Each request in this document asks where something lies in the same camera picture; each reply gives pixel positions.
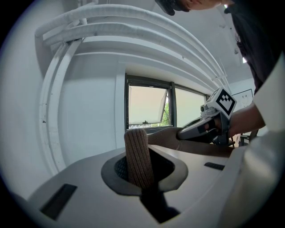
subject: white pipe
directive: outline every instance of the white pipe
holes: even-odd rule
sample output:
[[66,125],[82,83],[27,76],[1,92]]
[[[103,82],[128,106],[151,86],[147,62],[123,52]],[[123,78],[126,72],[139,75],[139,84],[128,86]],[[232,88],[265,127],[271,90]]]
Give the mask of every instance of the white pipe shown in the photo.
[[80,24],[80,21],[79,20],[75,20],[73,22],[70,22],[65,28],[64,30],[67,30],[67,29],[71,29],[75,26],[78,26]]
[[48,103],[50,84],[53,75],[55,73],[56,67],[58,65],[58,62],[62,57],[65,48],[66,48],[65,44],[61,45],[50,62],[49,68],[45,74],[45,78],[43,81],[41,96],[40,96],[40,105],[39,105],[40,138],[43,146],[44,156],[52,175],[56,175],[59,172],[59,170],[55,164],[52,152],[49,148],[49,138],[48,138],[48,128],[47,128],[47,103]]
[[82,0],[77,0],[77,7],[81,7],[82,6]]
[[221,82],[219,82],[220,85],[218,85],[216,82],[211,81],[212,77],[210,77],[210,75],[213,75],[213,77],[215,77],[216,76],[215,72],[213,71],[212,68],[210,68],[210,66],[207,63],[205,63],[199,56],[197,56],[189,48],[187,48],[180,42],[177,42],[176,40],[168,36],[165,36],[154,30],[150,30],[140,26],[133,26],[124,23],[94,23],[88,25],[81,25],[71,29],[64,30],[59,34],[56,34],[46,39],[44,42],[46,45],[53,45],[61,41],[68,42],[83,37],[93,37],[98,35],[100,36],[116,35],[116,36],[124,36],[124,37],[128,36],[132,38],[139,38],[164,46],[177,53],[179,53],[179,50],[182,53],[187,52],[188,54],[190,54],[190,56],[187,57],[182,54],[181,55],[182,59],[185,57],[191,60],[191,62],[194,63],[193,67],[202,74],[204,74],[204,76],[209,79],[208,83],[214,83],[215,86],[217,87],[220,87],[222,85]]
[[209,56],[208,61],[214,67],[216,74],[223,74],[222,69],[220,68],[217,61],[211,55],[211,53],[206,49],[206,47],[190,32],[188,32],[185,28],[175,23],[174,21],[151,11],[147,11],[141,8],[137,8],[134,6],[127,5],[115,5],[115,4],[104,4],[104,5],[95,5],[90,7],[80,7],[75,10],[71,10],[64,14],[61,14],[55,17],[50,22],[39,27],[35,36],[39,37],[48,31],[62,25],[68,24],[73,20],[79,20],[81,18],[89,18],[96,16],[122,16],[122,17],[130,17],[137,18],[141,20],[146,20],[152,24],[163,27],[175,34],[179,37],[183,38],[189,44],[191,44],[194,48],[196,48],[203,56]]
[[66,168],[62,156],[59,133],[58,133],[57,117],[58,117],[59,99],[61,95],[61,88],[65,77],[65,73],[67,71],[67,68],[70,64],[70,61],[75,51],[77,50],[81,42],[82,39],[73,41],[72,44],[68,47],[68,50],[66,51],[58,67],[49,99],[49,114],[48,114],[49,140],[53,157],[54,160],[56,161],[56,166],[59,171],[62,171],[63,169]]
[[232,90],[231,90],[231,87],[230,87],[230,85],[229,85],[227,79],[224,77],[224,78],[222,78],[222,81],[224,82],[225,87],[226,87],[226,89],[229,91],[229,93],[232,94]]

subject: black cap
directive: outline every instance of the black cap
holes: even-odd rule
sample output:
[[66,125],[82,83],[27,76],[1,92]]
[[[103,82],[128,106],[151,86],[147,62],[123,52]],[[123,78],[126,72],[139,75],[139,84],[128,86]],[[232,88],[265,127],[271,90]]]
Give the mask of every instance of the black cap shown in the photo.
[[174,10],[189,12],[189,10],[182,5],[180,0],[155,0],[155,1],[160,6],[160,8],[170,16],[173,16],[175,14]]

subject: brown knitted sock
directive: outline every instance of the brown knitted sock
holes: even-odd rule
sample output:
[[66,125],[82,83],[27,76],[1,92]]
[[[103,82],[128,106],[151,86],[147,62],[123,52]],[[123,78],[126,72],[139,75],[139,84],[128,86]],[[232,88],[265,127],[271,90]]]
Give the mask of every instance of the brown knitted sock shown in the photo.
[[155,182],[147,134],[144,129],[132,129],[125,133],[124,139],[129,182],[147,189]]

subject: person's arm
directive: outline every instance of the person's arm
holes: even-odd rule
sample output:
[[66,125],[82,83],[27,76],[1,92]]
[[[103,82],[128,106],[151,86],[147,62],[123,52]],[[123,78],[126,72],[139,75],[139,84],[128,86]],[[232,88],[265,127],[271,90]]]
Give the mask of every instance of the person's arm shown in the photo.
[[[215,124],[220,128],[220,120],[215,119]],[[235,134],[242,134],[265,126],[264,120],[254,103],[234,112],[231,117],[231,125],[228,136],[231,138]]]

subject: black slot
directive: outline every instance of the black slot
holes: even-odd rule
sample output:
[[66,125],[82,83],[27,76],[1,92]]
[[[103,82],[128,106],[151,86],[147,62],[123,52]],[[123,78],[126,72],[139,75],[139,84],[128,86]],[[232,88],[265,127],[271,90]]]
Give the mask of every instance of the black slot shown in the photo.
[[41,212],[56,220],[76,189],[77,186],[64,184],[42,207]]
[[204,164],[204,166],[213,168],[213,169],[218,169],[218,170],[223,170],[224,169],[224,165],[219,165],[219,164],[215,164],[212,162],[207,162]]
[[178,210],[167,205],[164,194],[158,186],[144,191],[140,196],[140,201],[159,223],[166,222],[180,214]]

